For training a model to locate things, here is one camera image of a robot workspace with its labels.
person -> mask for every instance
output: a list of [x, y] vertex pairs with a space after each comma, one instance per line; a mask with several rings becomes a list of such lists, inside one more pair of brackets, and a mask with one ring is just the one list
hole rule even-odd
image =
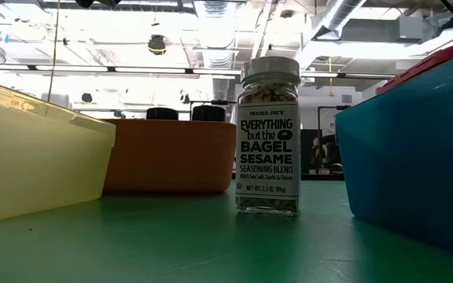
[[333, 164], [342, 164], [340, 148], [335, 142], [328, 142], [326, 144], [326, 149], [326, 159], [324, 161], [324, 166], [326, 168], [330, 168]]
[[326, 158], [326, 153], [323, 148], [319, 148], [319, 139], [314, 138], [312, 141], [312, 150], [311, 150], [311, 169], [314, 170], [318, 167], [318, 161], [322, 165], [323, 160]]

yellow plastic bin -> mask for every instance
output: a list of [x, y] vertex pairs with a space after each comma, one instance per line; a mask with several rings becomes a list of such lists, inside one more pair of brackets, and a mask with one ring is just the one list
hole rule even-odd
[[0, 219], [99, 198], [115, 133], [0, 86]]

green table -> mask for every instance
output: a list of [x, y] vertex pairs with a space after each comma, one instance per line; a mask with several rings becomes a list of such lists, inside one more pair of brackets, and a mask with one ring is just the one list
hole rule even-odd
[[0, 282], [453, 282], [452, 253], [355, 220], [343, 182], [302, 182], [296, 219], [239, 215], [232, 188], [0, 221]]

jar label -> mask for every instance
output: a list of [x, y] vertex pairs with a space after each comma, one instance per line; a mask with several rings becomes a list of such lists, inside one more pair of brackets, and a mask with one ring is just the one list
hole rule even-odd
[[236, 194], [294, 200], [300, 194], [297, 102], [238, 106]]

glass jar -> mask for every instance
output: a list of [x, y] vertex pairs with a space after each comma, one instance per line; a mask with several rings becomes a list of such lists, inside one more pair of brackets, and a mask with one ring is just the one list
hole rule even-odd
[[285, 57], [244, 63], [237, 105], [236, 197], [242, 212], [295, 215], [300, 195], [300, 66]]

